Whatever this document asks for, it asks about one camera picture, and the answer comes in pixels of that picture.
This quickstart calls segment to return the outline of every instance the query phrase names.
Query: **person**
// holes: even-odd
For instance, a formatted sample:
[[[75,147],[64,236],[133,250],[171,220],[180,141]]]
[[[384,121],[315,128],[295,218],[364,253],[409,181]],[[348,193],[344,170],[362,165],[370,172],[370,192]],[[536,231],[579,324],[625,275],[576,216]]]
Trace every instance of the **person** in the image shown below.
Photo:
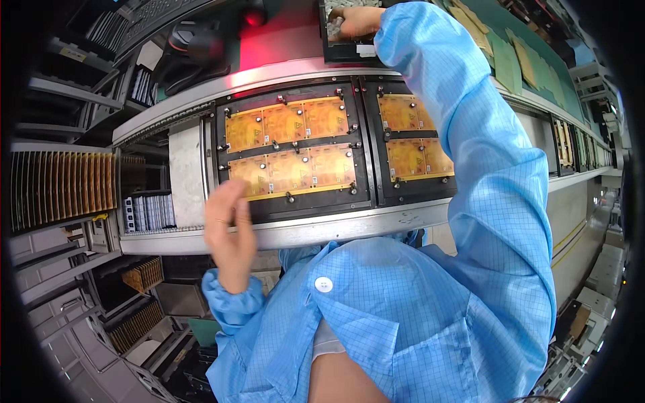
[[[207,377],[219,402],[504,402],[542,373],[555,324],[548,166],[491,83],[470,34],[425,2],[342,8],[340,37],[374,34],[455,165],[458,254],[392,237],[281,250],[263,297],[244,182],[206,202],[222,326]],[[228,233],[229,222],[237,233]]]

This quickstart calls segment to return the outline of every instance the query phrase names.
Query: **sleeve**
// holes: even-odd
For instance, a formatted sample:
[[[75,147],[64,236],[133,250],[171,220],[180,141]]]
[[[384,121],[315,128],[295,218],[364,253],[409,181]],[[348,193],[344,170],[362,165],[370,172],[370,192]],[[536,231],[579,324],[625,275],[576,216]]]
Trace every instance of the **sleeve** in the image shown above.
[[[492,85],[468,31],[446,12],[423,2],[395,5],[383,13],[375,45],[421,98],[455,165],[448,222],[458,255],[446,270],[514,339],[529,335],[531,348],[546,352],[555,289],[545,153]]]
[[[211,313],[222,326],[218,333],[217,348],[222,351],[226,339],[240,330],[263,306],[262,282],[251,276],[248,289],[240,294],[228,293],[217,280],[217,269],[210,269],[202,278],[202,292]]]

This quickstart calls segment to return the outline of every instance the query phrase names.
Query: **blurred hand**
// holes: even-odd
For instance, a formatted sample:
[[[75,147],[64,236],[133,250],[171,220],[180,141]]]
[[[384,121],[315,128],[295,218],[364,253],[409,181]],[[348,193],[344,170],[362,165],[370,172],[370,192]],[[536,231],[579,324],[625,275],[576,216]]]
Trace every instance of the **blurred hand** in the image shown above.
[[[376,34],[381,27],[381,14],[385,8],[379,7],[349,7],[334,8],[329,14],[329,22],[342,17],[341,31],[329,37],[329,41],[354,39]]]
[[[245,181],[226,181],[210,194],[204,207],[204,241],[219,268],[219,283],[231,294],[248,288],[257,252],[248,201],[243,197],[247,186]],[[233,221],[237,233],[228,232]]]

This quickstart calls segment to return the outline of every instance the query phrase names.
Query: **button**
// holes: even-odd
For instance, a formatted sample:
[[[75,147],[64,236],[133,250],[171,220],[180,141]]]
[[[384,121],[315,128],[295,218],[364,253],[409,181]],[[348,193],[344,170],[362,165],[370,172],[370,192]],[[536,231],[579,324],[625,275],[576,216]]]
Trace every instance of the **button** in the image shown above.
[[[333,288],[332,281],[327,277],[318,277],[313,285],[321,293],[328,293]]]

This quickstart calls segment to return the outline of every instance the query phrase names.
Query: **yellow circuit board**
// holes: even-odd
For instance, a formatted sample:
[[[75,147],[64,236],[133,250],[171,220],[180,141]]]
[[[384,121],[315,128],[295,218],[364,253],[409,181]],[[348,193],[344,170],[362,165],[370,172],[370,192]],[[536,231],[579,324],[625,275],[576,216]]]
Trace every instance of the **yellow circuit board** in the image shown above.
[[[455,175],[455,167],[439,139],[399,139],[387,144],[390,180],[402,181]]]
[[[426,107],[416,96],[387,93],[378,100],[383,128],[393,132],[436,130]]]
[[[249,201],[351,188],[356,182],[353,150],[331,144],[230,161],[229,178],[250,182]]]
[[[305,99],[234,113],[226,118],[227,153],[347,134],[345,102],[339,97]]]

